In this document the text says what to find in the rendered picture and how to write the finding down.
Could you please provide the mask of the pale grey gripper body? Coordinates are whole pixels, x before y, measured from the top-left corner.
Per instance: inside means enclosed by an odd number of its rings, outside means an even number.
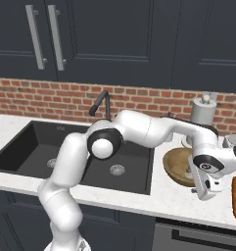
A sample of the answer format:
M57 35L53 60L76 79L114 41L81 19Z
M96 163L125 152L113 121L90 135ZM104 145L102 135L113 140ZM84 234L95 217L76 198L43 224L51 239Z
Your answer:
M199 175L198 168L193 163L192 156L188 157L188 163L192 173L192 177L194 179L198 198L202 201L210 200L211 198L213 198L213 194L208 192L208 189L205 186L204 179Z

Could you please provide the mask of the wooden bowl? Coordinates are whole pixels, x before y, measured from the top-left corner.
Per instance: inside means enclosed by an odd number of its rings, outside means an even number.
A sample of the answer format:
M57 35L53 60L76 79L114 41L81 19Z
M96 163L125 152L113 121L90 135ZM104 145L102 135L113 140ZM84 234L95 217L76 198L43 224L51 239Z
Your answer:
M190 148L179 147L167 151L163 157L164 168L168 176L186 187L195 186L188 163L188 157L191 155Z

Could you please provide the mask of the black sink tap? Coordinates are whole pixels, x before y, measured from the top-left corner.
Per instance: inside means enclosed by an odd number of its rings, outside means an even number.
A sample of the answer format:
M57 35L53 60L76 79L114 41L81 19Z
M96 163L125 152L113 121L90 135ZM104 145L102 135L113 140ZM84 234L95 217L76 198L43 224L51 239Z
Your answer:
M98 96L96 102L94 105L90 108L89 110L89 115L91 117L95 116L96 111L98 110L100 104L102 101L106 102L106 119L110 120L111 119L111 107L110 107L110 95L107 90L103 90L100 95Z

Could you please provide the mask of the dark cupboard door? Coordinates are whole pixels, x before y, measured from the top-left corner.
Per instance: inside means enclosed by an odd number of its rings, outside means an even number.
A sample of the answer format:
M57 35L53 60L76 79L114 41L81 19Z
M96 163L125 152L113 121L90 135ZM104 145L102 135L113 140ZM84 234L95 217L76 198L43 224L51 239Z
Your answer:
M236 93L236 0L182 0L170 87Z
M118 251L112 210L80 205L79 227L92 251ZM44 251L52 241L50 220L36 196L0 190L0 231L11 251Z
M44 70L37 68L26 5L38 11L39 39L43 57L47 59ZM0 77L57 79L45 0L0 0Z
M64 82L169 88L181 0L45 0L60 11Z

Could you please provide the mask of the black kitchen sink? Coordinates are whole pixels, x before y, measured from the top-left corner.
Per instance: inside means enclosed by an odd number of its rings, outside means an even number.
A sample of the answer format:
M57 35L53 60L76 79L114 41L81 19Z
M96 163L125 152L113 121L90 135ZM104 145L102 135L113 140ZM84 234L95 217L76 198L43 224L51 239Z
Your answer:
M86 125L32 121L0 150L0 173L46 179L53 172L65 137L87 130ZM80 183L148 195L153 160L152 149L127 141L109 160L89 159Z

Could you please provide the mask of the dark lower cupboard door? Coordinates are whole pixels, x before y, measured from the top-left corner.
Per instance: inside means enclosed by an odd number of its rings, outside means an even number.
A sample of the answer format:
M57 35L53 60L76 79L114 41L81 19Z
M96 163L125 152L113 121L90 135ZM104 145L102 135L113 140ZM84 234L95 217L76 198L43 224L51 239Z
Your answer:
M79 227L92 251L118 251L112 210L80 205ZM11 251L44 251L52 241L50 220L36 196L0 190L0 231Z

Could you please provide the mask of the grey metal pot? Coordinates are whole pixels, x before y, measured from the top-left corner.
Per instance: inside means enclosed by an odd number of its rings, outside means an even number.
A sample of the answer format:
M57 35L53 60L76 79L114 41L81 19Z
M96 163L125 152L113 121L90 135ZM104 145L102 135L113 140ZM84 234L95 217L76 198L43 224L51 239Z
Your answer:
M225 135L222 142L222 147L231 148L233 146L236 146L236 134Z

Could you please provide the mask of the grey dishwasher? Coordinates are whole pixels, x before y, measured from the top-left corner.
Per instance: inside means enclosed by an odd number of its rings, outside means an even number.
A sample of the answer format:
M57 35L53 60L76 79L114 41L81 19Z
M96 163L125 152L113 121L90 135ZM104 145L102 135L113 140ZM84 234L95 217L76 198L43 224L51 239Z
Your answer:
M156 218L155 234L152 251L230 251L227 249L212 248L200 244L192 244L171 237L171 231L176 229L211 232L220 235L236 237L236 230L216 226L206 226L164 218Z

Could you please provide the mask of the dark narrow lower cupboard panel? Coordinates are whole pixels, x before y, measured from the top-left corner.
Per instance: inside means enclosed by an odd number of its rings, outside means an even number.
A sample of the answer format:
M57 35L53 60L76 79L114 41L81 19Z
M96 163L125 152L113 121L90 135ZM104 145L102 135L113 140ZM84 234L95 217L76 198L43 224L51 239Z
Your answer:
M118 226L124 238L124 250L152 251L155 224L155 217L119 211Z

